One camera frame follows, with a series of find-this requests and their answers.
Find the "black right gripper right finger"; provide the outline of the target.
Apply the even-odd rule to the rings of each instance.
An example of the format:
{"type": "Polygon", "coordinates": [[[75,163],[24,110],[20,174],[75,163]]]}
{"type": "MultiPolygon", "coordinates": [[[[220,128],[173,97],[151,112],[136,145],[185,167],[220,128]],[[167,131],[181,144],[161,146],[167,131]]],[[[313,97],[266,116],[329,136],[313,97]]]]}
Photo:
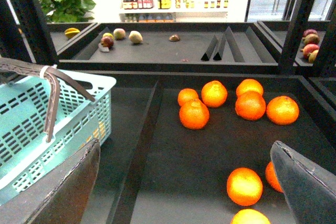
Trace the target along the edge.
{"type": "Polygon", "coordinates": [[[335,175],[281,141],[270,150],[296,223],[335,223],[335,175]]]}

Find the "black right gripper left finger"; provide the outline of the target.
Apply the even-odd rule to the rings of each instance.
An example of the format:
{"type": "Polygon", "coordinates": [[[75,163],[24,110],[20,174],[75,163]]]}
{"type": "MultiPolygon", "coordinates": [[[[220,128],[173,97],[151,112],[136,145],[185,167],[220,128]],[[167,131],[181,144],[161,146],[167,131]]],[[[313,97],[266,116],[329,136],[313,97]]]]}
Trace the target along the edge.
{"type": "Polygon", "coordinates": [[[1,206],[1,223],[80,223],[95,185],[100,143],[94,139],[1,206]]]}

